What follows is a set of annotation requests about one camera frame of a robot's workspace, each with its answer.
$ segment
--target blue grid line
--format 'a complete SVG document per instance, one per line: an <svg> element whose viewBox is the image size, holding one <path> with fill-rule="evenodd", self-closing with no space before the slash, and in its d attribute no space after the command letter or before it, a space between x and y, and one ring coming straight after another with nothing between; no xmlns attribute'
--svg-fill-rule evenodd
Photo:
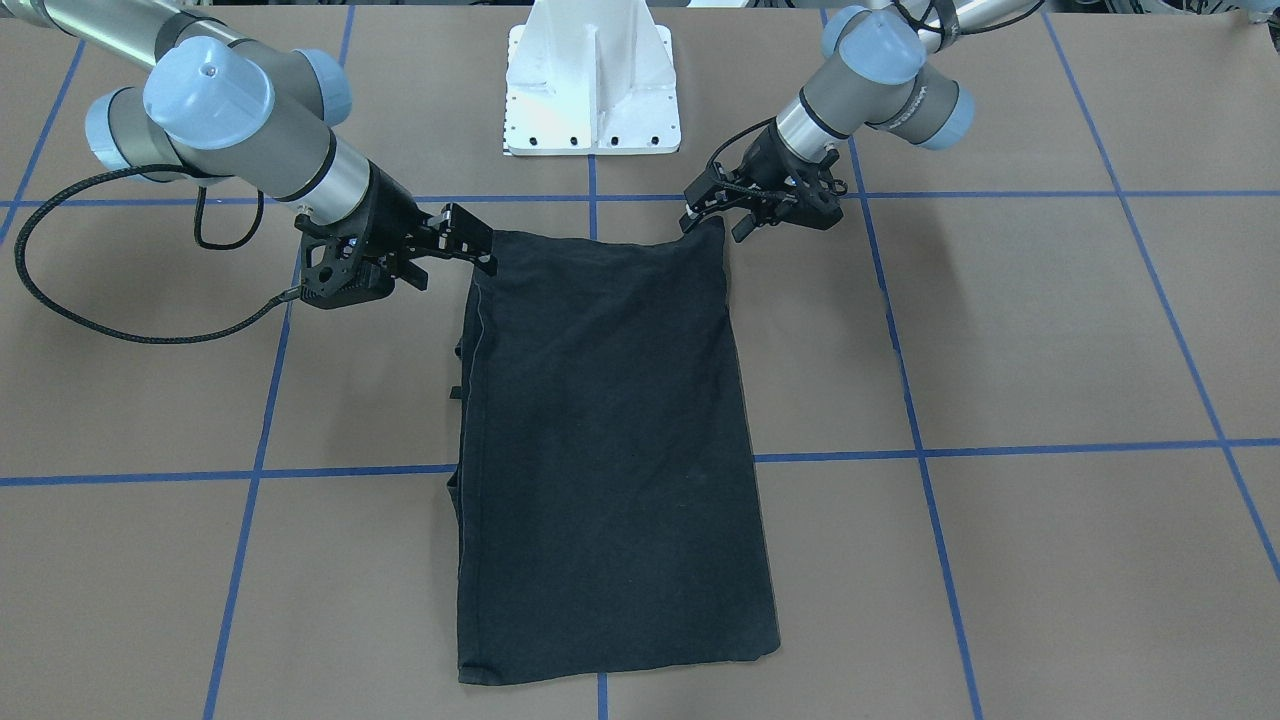
<svg viewBox="0 0 1280 720"><path fill-rule="evenodd" d="M1133 209L1129 206L1129 199L1126 197L1124 187L1120 184L1120 177L1116 174L1115 167L1111 163L1111 156L1107 154L1107 149L1102 143L1102 136L1098 133L1098 127L1093 122L1093 115L1089 113L1089 106L1084 101L1084 95L1080 92L1080 85L1075 79L1071 64L1068 61L1062 44L1057 37L1057 32L1053 29L1053 22L1050 19L1048 13L1043 13L1041 17L1044 20L1044 27L1048 29L1048 36L1053 42L1053 49L1057 51L1057 58L1062 63L1062 70L1066 72L1066 79L1071 85L1071 92L1075 94L1075 101L1080 105L1084 120L1089 126L1089 133L1093 136L1093 142L1098 146L1098 154L1102 156L1102 164L1106 167L1107 174L1111 177L1111 184L1115 187L1116 197L1120 200L1120 206L1124 209L1125 219L1129 222L1129 229L1133 232L1133 238L1138 243L1138 252L1142 255L1142 261L1147 266L1147 274L1151 277L1151 283L1156 290L1156 295L1160 297L1160 305L1164 307L1165 316L1169 319L1169 327L1174 331L1174 337L1178 341L1178 348L1181 351L1183 359L1187 361L1187 369L1190 372L1192 380L1196 383L1196 391L1199 392L1201 401L1204 405L1204 413L1208 415L1210 424L1213 425L1213 433L1217 436L1217 442L1222 448L1222 455L1226 457L1226 464L1231 470L1235 487L1240 492L1240 498L1244 501L1244 506L1249 512L1249 519L1253 520L1253 528L1258 533L1258 539L1262 542L1262 548L1267 555L1267 560L1271 561L1271 571L1275 574L1276 580L1280 582L1280 559L1276 557L1276 550L1271 543L1271 536L1267 533L1267 528L1262 523L1262 515L1258 514L1258 509L1253 502L1249 487L1244 482L1244 475L1240 473L1240 468L1235 462L1235 454L1231 452L1231 445L1228 442L1226 433L1222 429L1222 423L1219 419L1217 411L1213 409L1213 402L1210 400L1208 389L1204 387L1204 380L1201 377L1199 368L1196 366L1196 359L1192 356L1190 346L1187 343L1187 337L1183 334L1181 325L1178 323L1178 316L1174 314L1174 307L1169 301L1167 293L1165 292L1165 286L1160 281L1160 273L1156 270L1156 264L1152 261L1151 252L1147 250L1147 242L1143 240L1142 231L1138 229L1138 220L1134 218Z"/></svg>
<svg viewBox="0 0 1280 720"><path fill-rule="evenodd" d="M1129 197L1280 197L1280 190L1125 190Z"/></svg>
<svg viewBox="0 0 1280 720"><path fill-rule="evenodd" d="M872 200L915 200L946 197L1111 197L1110 190L910 190L901 192L863 192Z"/></svg>
<svg viewBox="0 0 1280 720"><path fill-rule="evenodd" d="M369 468L302 468L262 470L264 480L275 478L357 478L378 475L439 475L457 470L457 465L383 465Z"/></svg>
<svg viewBox="0 0 1280 720"><path fill-rule="evenodd" d="M844 462L852 460L908 460L914 450L855 450L833 452L765 452L755 456L758 464L771 462Z"/></svg>
<svg viewBox="0 0 1280 720"><path fill-rule="evenodd" d="M924 502L929 509L929 525L933 528L933 543L938 553L938 565L942 570L942 584L947 593L947 605L951 609L951 624L956 633L956 647L960 650L960 662L964 667L965 687L969 691L969 706L974 720L983 720L982 697L978 693L978 679L973 670L973 659L969 655L969 638L964 629L964 616L960 612L960 598L956 593L955 578L951 573L951 559L947 553L947 541L942 532L942 518L938 515L938 505L933 493L933 479L929 475L928 455L924 452L924 438L920 434L920 423L915 414L915 401L911 397L911 382L906 372L906 360L902 356L902 345L897 333L897 322L893 318L893 302L888 292L888 281L884 277L884 264L881 259L879 242L876 237L876 223L872 219L872 206L867 197L867 184L863 179L861 163L858 159L858 146L854 140L849 140L849 156L854 164L854 182L858 186L859 202L863 209L863 223L867 225L867 238L870 242L872 260L876 265L876 282L879 284L881 295L884 299L884 320L888 325L890 342L893 354L897 356L897 370L902 382L902 401L906 405L906 420L911 428L911 443L915 451L911 454L920 470L920 483L924 488Z"/></svg>
<svg viewBox="0 0 1280 720"><path fill-rule="evenodd" d="M356 27L356 5L347 6L347 24L342 28L342 49L338 50L338 64L347 67L347 51L351 50L351 31Z"/></svg>
<svg viewBox="0 0 1280 720"><path fill-rule="evenodd" d="M1280 447L1280 438L1235 438L1228 439L1231 447ZM1103 452L1160 452L1174 450L1213 450L1220 448L1216 439L1188 441L1148 441L1116 443L1080 445L1011 445L988 447L934 447L924 448L927 457L997 457L1010 455L1087 455ZM755 462L854 462L867 460L911 460L915 450L850 450L828 452L763 452L754 456ZM355 465L347 468L276 468L257 473L262 480L287 478L353 478L385 475L439 475L452 473L457 465L444 462L434 465ZM17 475L0 477L0 488L36 486L79 486L111 483L169 483L205 480L244 480L253 477L253 470L209 470L191 473L120 473L105 475Z"/></svg>
<svg viewBox="0 0 1280 720"><path fill-rule="evenodd" d="M1228 439L1226 445L1230 445L1231 447L1280 447L1280 438L1258 437L1258 438Z"/></svg>
<svg viewBox="0 0 1280 720"><path fill-rule="evenodd" d="M123 473L113 475L41 475L0 478L0 488L45 486L105 486L124 483L192 483L209 480L247 480L252 470L210 470L198 473Z"/></svg>
<svg viewBox="0 0 1280 720"><path fill-rule="evenodd" d="M40 154L45 151L45 142L49 141L49 133L54 129L54 120L58 119L58 111L63 109L63 102L67 100L67 91L72 87L72 78L76 77L76 70L79 68L79 61L83 56L84 41L81 40L76 44L76 54L72 55L72 61L67 67L67 74L63 76L63 85L58 88L58 96L54 97L54 105L49 109L45 126L40 128L40 137L36 138L36 146L31 149L31 158L27 160L27 168L22 173L22 179L18 181L18 190L13 193L13 202L9 204L9 210L4 214L4 222L0 223L0 245L4 245L5 238L9 237L9 228L13 227L13 219L18 215L22 196L27 192L31 176L36 173L36 163L40 161Z"/></svg>
<svg viewBox="0 0 1280 720"><path fill-rule="evenodd" d="M294 281L301 268L294 265ZM232 577L227 588L227 605L223 609L223 623L218 632L218 648L214 652L214 666L209 674L209 692L205 696L204 720L212 720L214 710L218 706L218 691L223 679L223 665L227 661L227 647L230 643L232 621L236 618L236 601L239 598L239 582L244 574L244 555L248 552L248 537L253 525L253 511L257 507L257 491L262 479L262 464L266 461L268 439L271 436L271 421L275 415L275 400L280 391L280 375L284 372L284 354L289 345L289 320L293 315L293 304L284 309L284 322L280 324L280 338L275 347L275 365L271 369L271 384L266 392L266 409L262 411L262 433L257 441L257 452L253 459L253 471L248 482L248 493L244 498L244 515L241 519L239 539L236 542L236 560L232 561Z"/></svg>
<svg viewBox="0 0 1280 720"><path fill-rule="evenodd" d="M599 202L684 202L684 195L596 195Z"/></svg>
<svg viewBox="0 0 1280 720"><path fill-rule="evenodd" d="M595 674L595 720L609 720L609 674Z"/></svg>
<svg viewBox="0 0 1280 720"><path fill-rule="evenodd" d="M19 200L17 205L19 208L40 208L45 204L45 200ZM82 197L65 200L60 205L61 208L160 208L165 205L195 205L195 197L152 197L152 199L128 199L128 197ZM209 205L255 205L256 199L252 197L225 197L219 200L209 200Z"/></svg>
<svg viewBox="0 0 1280 720"><path fill-rule="evenodd" d="M1009 455L1083 455L1096 452L1155 452L1167 450L1217 448L1216 439L1188 439L1164 442L1100 442L1082 445L1024 445L997 447L948 447L924 450L927 457L993 457Z"/></svg>

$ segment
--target black t-shirt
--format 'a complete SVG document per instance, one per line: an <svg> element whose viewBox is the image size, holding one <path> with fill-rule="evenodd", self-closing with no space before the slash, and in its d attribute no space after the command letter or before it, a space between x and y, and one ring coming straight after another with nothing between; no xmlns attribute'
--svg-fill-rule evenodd
<svg viewBox="0 0 1280 720"><path fill-rule="evenodd" d="M499 232L462 342L458 679L778 647L718 218L658 246Z"/></svg>

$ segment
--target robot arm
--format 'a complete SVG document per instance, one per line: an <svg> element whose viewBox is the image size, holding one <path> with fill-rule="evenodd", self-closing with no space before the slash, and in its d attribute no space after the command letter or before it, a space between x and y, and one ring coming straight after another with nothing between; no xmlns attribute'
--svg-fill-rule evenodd
<svg viewBox="0 0 1280 720"><path fill-rule="evenodd" d="M762 123L764 131L741 164L726 170L713 155L685 190L681 228L689 232L707 215L731 208L748 209L733 227L736 241L767 224L835 225L842 217L840 196L847 192L831 174L840 156L836 146L861 126L929 150L954 145L973 120L973 97L929 65L928 53L1028 5L911 0L878 10L845 8L823 32L827 61L776 118Z"/></svg>
<svg viewBox="0 0 1280 720"><path fill-rule="evenodd" d="M320 50L280 53L169 0L0 0L0 9L61 29L150 69L141 90L90 109L86 135L108 167L180 165L180 177L237 176L298 213L301 299L339 307L385 297L412 260L461 258L492 272L492 229L457 205L433 217L333 129L351 110L338 63Z"/></svg>

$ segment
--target black cable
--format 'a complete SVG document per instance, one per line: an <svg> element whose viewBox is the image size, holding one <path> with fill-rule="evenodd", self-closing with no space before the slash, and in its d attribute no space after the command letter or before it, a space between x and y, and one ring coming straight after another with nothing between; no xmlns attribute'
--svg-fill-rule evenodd
<svg viewBox="0 0 1280 720"><path fill-rule="evenodd" d="M205 232L204 232L205 197L207 193L209 190L205 187L200 187L196 190L196 223L195 223L196 245L204 247L205 250L239 250L241 247L248 245L248 241L253 240L253 236L257 234L259 225L262 224L262 209L264 205L266 204L266 196L262 195L262 191L261 190L257 191L257 213L255 213L253 215L253 223L248 227L248 232L244 233L244 237L227 245L205 242Z"/></svg>
<svg viewBox="0 0 1280 720"><path fill-rule="evenodd" d="M928 22L925 22L925 19L929 17L929 13L932 13L934 10L934 4L936 3L937 3L937 0L929 0L929 5L924 9L924 14L922 17L919 17L919 18L911 15L911 12L908 10L906 5L902 5L902 3L900 0L893 0L893 8L897 10L897 13L900 15L902 15L902 19L906 20L906 24L910 26L911 29L914 29L916 32L919 32L919 31L923 29L923 31L932 32L932 33L936 33L936 35L942 35L942 28L931 26ZM982 35L984 32L991 32L993 29L1006 28L1006 27L1009 27L1009 26L1011 26L1014 23L1019 23L1019 22L1025 20L1027 18L1034 15L1036 10L1039 10L1043 5L1044 5L1044 0L1037 0L1034 5L1032 5L1030 8L1028 8L1025 13L1018 15L1016 18L1011 18L1011 19L1007 19L1007 20L1005 20L1002 23L996 23L993 26L977 27L977 28L973 28L973 29L960 28L960 35Z"/></svg>
<svg viewBox="0 0 1280 720"><path fill-rule="evenodd" d="M1005 20L1002 23L996 23L993 26L979 27L979 28L974 28L974 29L961 29L960 35L982 35L984 32L991 32L993 29L1006 28L1006 27L1009 27L1009 26L1011 26L1014 23L1023 22L1027 18L1034 15L1036 12L1039 10L1041 6L1043 6L1043 5L1044 5L1044 0L1037 0L1034 5L1032 5L1025 13L1018 15L1016 18L1011 18L1011 19L1007 19L1007 20Z"/></svg>
<svg viewBox="0 0 1280 720"><path fill-rule="evenodd" d="M264 305L257 313L253 313L248 318L241 320L239 323L236 323L229 328L214 333L205 333L197 336L179 336L179 337L150 337L150 336L140 336L140 334L120 332L114 328L109 328L106 325L95 323L93 320L90 320L81 315L77 315L76 313L55 302L51 297L45 295L44 291L36 287L35 281L31 279L31 273L27 270L27 243L31 241L32 231L35 231L36 225L38 225L40 222L45 219L45 215L52 213L55 208L58 208L70 197L79 195L81 192L84 192L91 187L96 187L105 182L110 182L119 178L127 178L147 173L182 173L197 177L196 173L192 173L189 168L184 168L182 165L157 164L157 165L142 165L137 168L124 168L120 170L111 170L109 173L102 173L100 176L84 178L77 182L76 184L72 184L70 187L63 188L56 195L46 200L44 205L37 208L35 213L32 213L31 218L28 218L27 222L22 225L22 229L18 231L18 237L13 243L13 258L14 258L14 265L18 269L18 279L22 281L23 287L27 288L27 292L29 292L32 297L38 300L40 304L44 305L45 307L49 307L50 310L58 313L59 315L67 318L68 320L78 325L86 327L91 331L102 333L108 337L114 337L116 340L124 340L128 342L138 342L143 345L189 345L195 342L207 342L211 340L219 340L229 334L238 333L239 331L262 319L262 316L270 313L271 309L275 307L276 305L283 305L284 302L296 300L298 296L301 296L302 290L300 287L292 287L276 295L271 300L268 300L266 305Z"/></svg>
<svg viewBox="0 0 1280 720"><path fill-rule="evenodd" d="M763 128L764 126L767 126L767 124L769 124L772 122L773 122L773 118L765 118L765 119L755 123L754 126L751 126L751 127L749 127L749 128L739 132L733 137L730 137L724 142L722 142L721 146L717 147L716 151L712 152L712 156L707 160L707 169L708 170L714 170L716 169L716 158L719 158L719 154L723 152L724 149L727 149L730 145L733 145L739 140L742 140L744 137L746 137L753 131L758 131L758 129ZM751 187L746 187L746 186L741 186L741 184L735 184L735 183L731 183L731 182L727 182L727 181L716 181L716 184L718 184L719 187L723 187L726 190L732 190L735 192L741 192L742 195L746 195L746 196L750 196L750 197L760 197L763 200L785 200L785 199L788 197L788 193L782 192L782 191L755 190L755 188L751 188Z"/></svg>

